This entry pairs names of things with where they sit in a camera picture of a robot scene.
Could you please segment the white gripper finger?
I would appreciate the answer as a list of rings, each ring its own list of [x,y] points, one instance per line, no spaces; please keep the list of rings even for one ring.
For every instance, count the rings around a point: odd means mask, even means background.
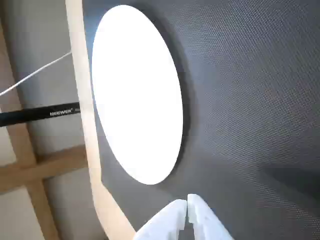
[[[188,221],[195,240],[233,240],[234,238],[208,204],[197,194],[187,195]]]
[[[187,201],[176,199],[157,212],[134,235],[134,240],[178,240],[184,230]]]

